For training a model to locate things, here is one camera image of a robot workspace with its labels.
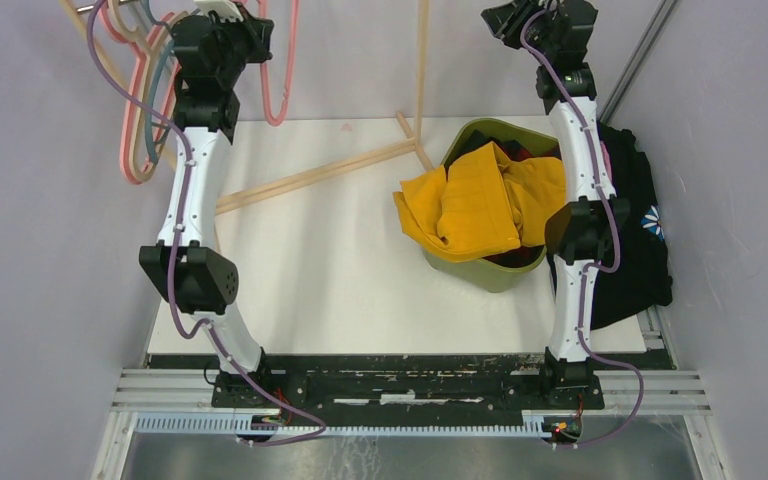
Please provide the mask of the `yellow skirt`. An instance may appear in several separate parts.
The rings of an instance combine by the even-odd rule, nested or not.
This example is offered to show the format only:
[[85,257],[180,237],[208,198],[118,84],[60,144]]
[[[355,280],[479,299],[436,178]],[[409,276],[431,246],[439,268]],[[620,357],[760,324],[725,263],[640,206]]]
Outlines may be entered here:
[[432,255],[463,263],[546,244],[545,227],[566,203],[556,157],[511,159],[489,142],[400,183],[402,232]]

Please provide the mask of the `olive green plastic basket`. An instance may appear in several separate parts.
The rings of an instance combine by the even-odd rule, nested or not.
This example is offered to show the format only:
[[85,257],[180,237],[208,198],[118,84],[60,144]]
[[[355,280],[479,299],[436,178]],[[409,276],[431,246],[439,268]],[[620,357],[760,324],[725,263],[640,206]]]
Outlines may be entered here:
[[[461,128],[444,155],[441,164],[444,167],[449,167],[463,154],[492,141],[492,137],[501,141],[515,140],[520,142],[534,157],[545,154],[557,156],[559,154],[558,141],[552,136],[499,119],[478,118],[467,122]],[[466,281],[488,292],[501,293],[512,289],[526,273],[541,265],[546,257],[546,247],[541,248],[535,263],[524,268],[506,268],[486,260],[486,257],[470,262],[452,263],[426,250],[422,254],[426,262],[440,272]]]

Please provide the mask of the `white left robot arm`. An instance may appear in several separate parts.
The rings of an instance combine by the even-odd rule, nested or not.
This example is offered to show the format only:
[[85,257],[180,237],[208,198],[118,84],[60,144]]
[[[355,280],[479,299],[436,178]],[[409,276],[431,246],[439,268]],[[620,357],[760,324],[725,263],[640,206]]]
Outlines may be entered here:
[[263,349],[236,304],[238,268],[218,252],[213,234],[240,107],[234,87],[247,65],[271,59],[274,27],[248,13],[238,19],[188,15],[172,26],[178,69],[167,122],[177,140],[176,170],[157,240],[141,247],[138,257],[178,333],[191,339],[205,332],[221,368],[244,372],[236,392],[254,407],[272,399],[275,382],[258,370]]

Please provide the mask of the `red plaid skirt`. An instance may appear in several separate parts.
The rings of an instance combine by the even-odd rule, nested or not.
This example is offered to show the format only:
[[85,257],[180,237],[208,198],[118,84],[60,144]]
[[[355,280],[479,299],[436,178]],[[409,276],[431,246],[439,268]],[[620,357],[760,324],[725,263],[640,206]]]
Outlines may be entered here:
[[498,160],[520,246],[486,257],[506,267],[524,268],[537,261],[545,244],[545,226],[565,200],[563,165],[556,157],[534,157],[520,142],[492,142],[503,152]]

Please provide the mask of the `grey blue plastic hanger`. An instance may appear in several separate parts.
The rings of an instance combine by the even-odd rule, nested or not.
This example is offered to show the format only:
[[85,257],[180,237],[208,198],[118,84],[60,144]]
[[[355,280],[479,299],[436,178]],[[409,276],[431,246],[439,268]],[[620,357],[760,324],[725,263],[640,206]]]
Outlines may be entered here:
[[[171,26],[167,21],[158,19],[152,11],[151,3],[149,0],[142,0],[140,2],[146,18],[151,22],[153,26],[159,26],[165,33],[171,32]],[[172,55],[172,43],[166,40],[163,43],[162,50],[158,57],[158,63],[155,67],[149,84],[147,103],[154,107],[155,100],[159,91],[160,82],[163,76],[164,69],[166,68],[169,58]],[[163,123],[158,116],[151,115],[150,120],[143,127],[145,148],[148,154],[148,161],[151,166],[156,167],[160,160],[160,150],[165,145],[166,139],[169,135],[169,127]]]

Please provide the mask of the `beige wooden hanger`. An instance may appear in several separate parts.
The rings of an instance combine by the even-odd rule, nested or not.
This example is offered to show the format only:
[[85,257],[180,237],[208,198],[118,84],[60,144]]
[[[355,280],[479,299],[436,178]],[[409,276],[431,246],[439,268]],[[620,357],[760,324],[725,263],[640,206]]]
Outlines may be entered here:
[[[183,11],[168,12],[157,16],[152,26],[142,29],[127,23],[119,1],[109,1],[99,14],[109,36],[128,46],[134,55],[135,64],[125,85],[126,91],[165,116],[171,115],[175,97],[171,86],[162,88],[160,84],[165,75],[174,74],[175,63],[162,54],[171,45],[169,29],[184,17]],[[174,161],[164,152],[165,141],[165,126],[160,120],[127,101],[119,148],[120,170],[127,182],[146,183],[162,158]]]

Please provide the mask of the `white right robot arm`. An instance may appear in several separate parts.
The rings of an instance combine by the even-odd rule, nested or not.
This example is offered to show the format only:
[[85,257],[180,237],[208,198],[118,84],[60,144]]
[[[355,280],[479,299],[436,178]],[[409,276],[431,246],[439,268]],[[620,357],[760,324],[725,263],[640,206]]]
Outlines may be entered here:
[[535,89],[564,167],[566,200],[545,228],[555,272],[555,320],[537,392],[551,408],[597,387],[590,348],[594,290],[600,273],[620,265],[619,228],[629,213],[609,177],[595,79],[586,61],[597,16],[588,1],[511,1],[481,13],[495,39],[538,61]]

